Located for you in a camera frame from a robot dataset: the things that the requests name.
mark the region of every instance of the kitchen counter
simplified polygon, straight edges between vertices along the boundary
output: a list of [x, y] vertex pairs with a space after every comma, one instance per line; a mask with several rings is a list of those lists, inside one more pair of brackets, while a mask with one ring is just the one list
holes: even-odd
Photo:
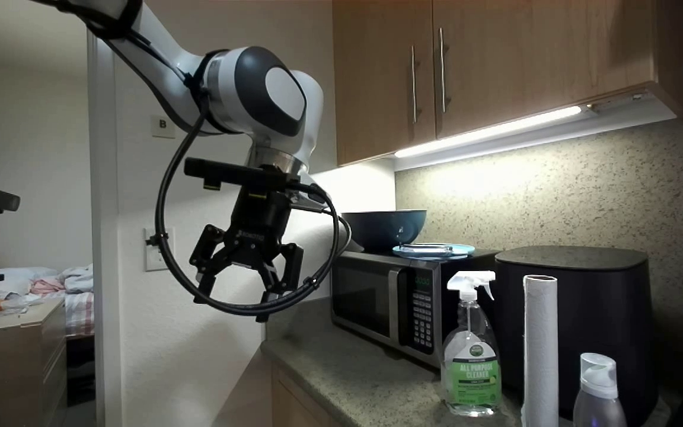
[[[327, 300], [270, 315], [263, 354], [340, 424], [468, 424], [440, 404], [437, 373], [334, 328]], [[647, 424], [666, 424], [666, 418], [659, 404]], [[470, 424], [514, 427], [520, 414], [502, 402], [496, 418]]]

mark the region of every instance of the robotic arm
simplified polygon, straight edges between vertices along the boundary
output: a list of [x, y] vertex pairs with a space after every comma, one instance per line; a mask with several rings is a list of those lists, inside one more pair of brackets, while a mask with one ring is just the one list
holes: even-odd
[[[153, 229], [156, 244], [175, 280], [225, 313], [266, 320], [308, 296], [330, 272], [340, 251], [340, 216], [330, 198], [313, 182], [304, 182], [308, 157], [316, 150], [323, 91], [300, 71], [290, 71], [270, 49], [236, 47], [203, 57], [182, 49], [142, 0], [35, 0], [76, 15], [102, 39], [156, 96], [166, 115], [187, 138], [170, 159], [162, 181]], [[241, 134], [251, 138], [246, 166], [184, 159], [184, 173], [202, 178], [203, 188], [221, 182], [241, 185], [227, 231], [207, 226], [189, 263], [198, 282], [175, 263], [164, 226], [168, 185], [196, 136]], [[330, 214], [334, 243], [318, 272], [298, 284], [300, 250], [283, 244], [291, 210]], [[283, 277], [272, 258], [285, 258]], [[263, 284], [260, 305], [225, 305], [210, 300], [216, 276], [227, 267], [253, 268]]]

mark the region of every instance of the blue bowl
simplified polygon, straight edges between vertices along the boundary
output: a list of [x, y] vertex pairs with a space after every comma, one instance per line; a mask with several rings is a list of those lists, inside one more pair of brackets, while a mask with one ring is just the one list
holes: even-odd
[[351, 240], [372, 254], [389, 254], [392, 248], [410, 244], [425, 220], [427, 211], [349, 211]]

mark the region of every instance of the microwave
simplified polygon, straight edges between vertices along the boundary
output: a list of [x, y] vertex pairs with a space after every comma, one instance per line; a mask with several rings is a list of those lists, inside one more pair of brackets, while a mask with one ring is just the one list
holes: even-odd
[[418, 262], [344, 251], [331, 268], [331, 320], [366, 340], [438, 371], [446, 338], [458, 328], [458, 271], [493, 271], [493, 254]]

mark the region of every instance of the backsplash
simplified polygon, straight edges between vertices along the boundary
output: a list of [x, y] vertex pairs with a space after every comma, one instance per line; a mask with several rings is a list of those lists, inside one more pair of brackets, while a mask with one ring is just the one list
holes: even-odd
[[683, 361], [683, 119], [396, 176], [419, 243], [624, 248], [650, 257], [661, 382]]

